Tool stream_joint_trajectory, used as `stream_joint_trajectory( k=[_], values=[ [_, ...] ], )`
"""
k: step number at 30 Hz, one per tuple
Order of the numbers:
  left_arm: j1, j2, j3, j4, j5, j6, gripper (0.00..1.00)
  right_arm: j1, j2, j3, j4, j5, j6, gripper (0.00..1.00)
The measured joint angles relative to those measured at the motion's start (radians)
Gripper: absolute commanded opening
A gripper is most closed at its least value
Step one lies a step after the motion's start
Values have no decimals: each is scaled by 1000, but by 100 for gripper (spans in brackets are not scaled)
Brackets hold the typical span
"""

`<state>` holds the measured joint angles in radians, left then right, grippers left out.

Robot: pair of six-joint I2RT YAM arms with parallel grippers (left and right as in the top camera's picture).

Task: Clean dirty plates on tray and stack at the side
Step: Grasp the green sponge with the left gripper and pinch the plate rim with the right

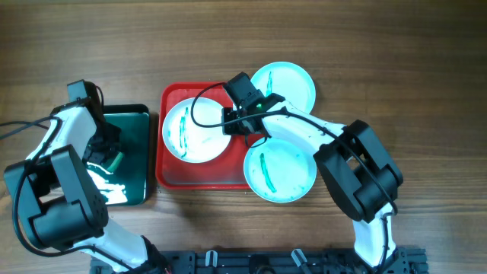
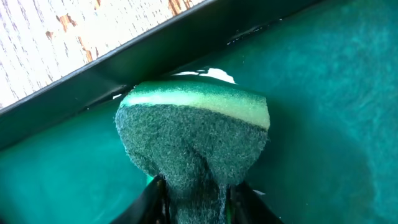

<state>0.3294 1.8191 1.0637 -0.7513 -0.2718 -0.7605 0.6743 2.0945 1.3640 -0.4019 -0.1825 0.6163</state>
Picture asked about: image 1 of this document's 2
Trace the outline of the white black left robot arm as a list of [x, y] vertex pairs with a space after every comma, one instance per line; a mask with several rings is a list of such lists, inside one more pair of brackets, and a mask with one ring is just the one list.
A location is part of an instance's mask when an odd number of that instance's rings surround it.
[[5, 169], [14, 232], [37, 256], [82, 252], [118, 273], [169, 273], [170, 264], [145, 237], [111, 220], [82, 157], [97, 131], [86, 103], [53, 109], [49, 130], [24, 161]]

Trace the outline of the white plate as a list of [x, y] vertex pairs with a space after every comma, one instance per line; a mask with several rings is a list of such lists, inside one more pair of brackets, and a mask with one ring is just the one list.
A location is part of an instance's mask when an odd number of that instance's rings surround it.
[[311, 113], [314, 108], [317, 96], [314, 81], [307, 71], [292, 62], [264, 65], [252, 76], [251, 82], [265, 96], [281, 95], [300, 111]]
[[312, 156], [281, 139], [259, 139], [244, 158], [243, 174], [251, 190], [274, 203], [305, 196], [317, 177]]
[[168, 151], [181, 161], [191, 164], [204, 163], [218, 157], [229, 145], [231, 137], [220, 127], [203, 128], [201, 124], [221, 122], [223, 106], [200, 97], [188, 98], [176, 104], [163, 121], [162, 133]]

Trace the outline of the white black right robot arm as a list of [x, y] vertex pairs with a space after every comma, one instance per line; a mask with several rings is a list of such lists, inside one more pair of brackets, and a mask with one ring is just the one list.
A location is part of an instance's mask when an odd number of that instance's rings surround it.
[[355, 253], [370, 268], [385, 272], [396, 249], [390, 221], [398, 213], [395, 200], [403, 175], [366, 122], [327, 122], [279, 95], [248, 110], [226, 107], [221, 121], [226, 133], [262, 133], [311, 155], [333, 201], [353, 221]]

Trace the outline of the green sponge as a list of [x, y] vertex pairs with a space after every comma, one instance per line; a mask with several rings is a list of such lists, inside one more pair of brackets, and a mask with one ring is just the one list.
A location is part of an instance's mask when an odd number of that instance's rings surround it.
[[119, 152], [116, 157], [110, 160], [108, 166], [106, 167], [106, 170], [110, 173], [114, 173], [118, 166], [120, 165], [121, 161], [124, 158], [124, 154], [122, 152]]

